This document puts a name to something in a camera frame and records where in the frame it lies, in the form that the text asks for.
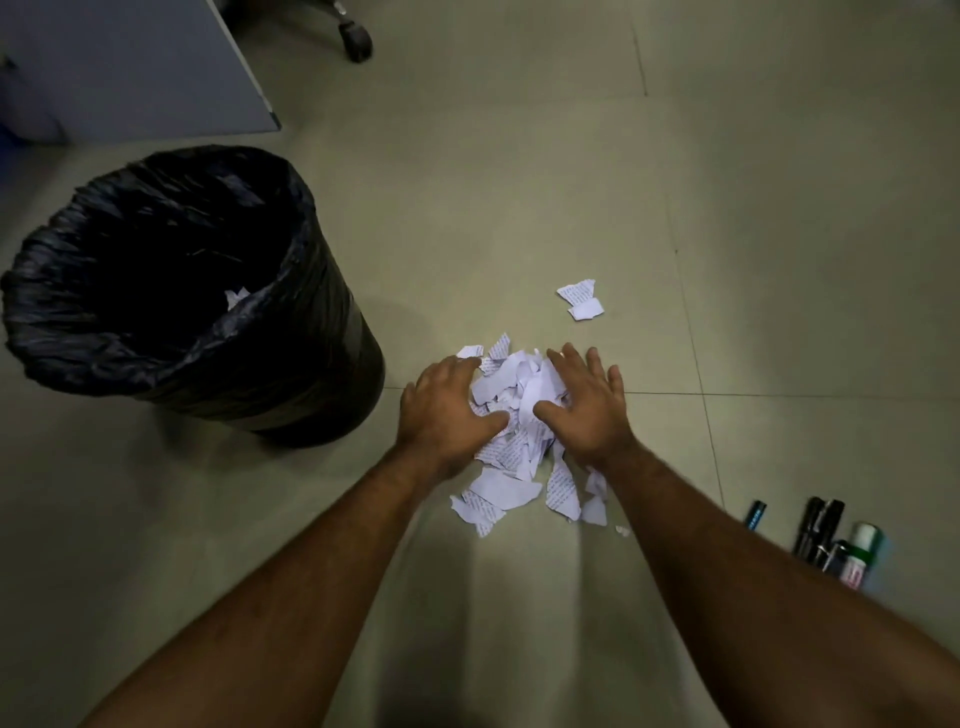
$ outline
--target person's left arm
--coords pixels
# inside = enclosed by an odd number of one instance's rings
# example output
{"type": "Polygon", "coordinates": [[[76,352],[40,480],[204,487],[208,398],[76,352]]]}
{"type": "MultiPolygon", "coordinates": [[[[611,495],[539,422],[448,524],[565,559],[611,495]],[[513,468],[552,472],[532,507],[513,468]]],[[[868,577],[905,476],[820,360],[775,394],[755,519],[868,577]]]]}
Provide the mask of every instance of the person's left arm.
{"type": "Polygon", "coordinates": [[[477,358],[408,384],[396,444],[329,510],[180,632],[84,728],[316,726],[423,498],[509,420],[473,414],[477,358]]]}

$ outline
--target person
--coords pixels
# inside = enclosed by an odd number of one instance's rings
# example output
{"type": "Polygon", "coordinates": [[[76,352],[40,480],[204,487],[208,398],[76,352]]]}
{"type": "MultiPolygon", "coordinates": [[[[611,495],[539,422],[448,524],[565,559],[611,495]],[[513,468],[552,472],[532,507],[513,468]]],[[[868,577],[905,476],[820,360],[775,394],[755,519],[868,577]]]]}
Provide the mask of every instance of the person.
{"type": "MultiPolygon", "coordinates": [[[[730,725],[960,725],[960,662],[906,621],[735,521],[645,448],[596,349],[547,355],[568,410],[535,414],[616,493],[730,725]]],[[[329,510],[186,627],[86,719],[112,726],[317,726],[414,511],[506,426],[468,406],[476,358],[426,368],[396,444],[329,510]]]]}

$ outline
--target trash can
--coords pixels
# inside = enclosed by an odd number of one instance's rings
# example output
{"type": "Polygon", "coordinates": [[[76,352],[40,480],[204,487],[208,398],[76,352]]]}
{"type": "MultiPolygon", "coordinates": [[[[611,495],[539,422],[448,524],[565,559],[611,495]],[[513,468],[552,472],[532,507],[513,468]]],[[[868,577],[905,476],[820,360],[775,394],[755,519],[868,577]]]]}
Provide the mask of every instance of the trash can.
{"type": "Polygon", "coordinates": [[[384,362],[283,158],[162,152],[79,188],[0,280],[26,376],[304,447],[370,414],[384,362]]]}

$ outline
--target person's right arm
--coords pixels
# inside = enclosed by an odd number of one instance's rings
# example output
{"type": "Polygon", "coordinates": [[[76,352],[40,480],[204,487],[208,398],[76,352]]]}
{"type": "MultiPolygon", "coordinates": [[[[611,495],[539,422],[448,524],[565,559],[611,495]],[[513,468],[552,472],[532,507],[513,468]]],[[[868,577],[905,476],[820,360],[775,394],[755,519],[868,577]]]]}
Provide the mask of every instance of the person's right arm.
{"type": "Polygon", "coordinates": [[[748,530],[637,441],[623,380],[548,352],[572,407],[535,408],[623,506],[717,707],[733,726],[957,726],[960,662],[927,635],[748,530]]]}

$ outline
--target person's right hand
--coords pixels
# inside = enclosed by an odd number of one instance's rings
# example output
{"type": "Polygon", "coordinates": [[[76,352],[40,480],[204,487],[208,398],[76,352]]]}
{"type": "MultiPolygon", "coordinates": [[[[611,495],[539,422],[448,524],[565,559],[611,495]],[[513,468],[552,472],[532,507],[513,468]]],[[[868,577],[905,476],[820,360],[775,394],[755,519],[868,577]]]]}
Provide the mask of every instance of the person's right hand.
{"type": "Polygon", "coordinates": [[[580,465],[602,473],[618,455],[637,447],[627,421],[623,377],[615,364],[604,374],[595,348],[587,351],[586,363],[572,344],[564,344],[562,351],[548,349],[546,355],[564,381],[572,406],[567,410],[539,401],[534,415],[553,430],[580,465]]]}

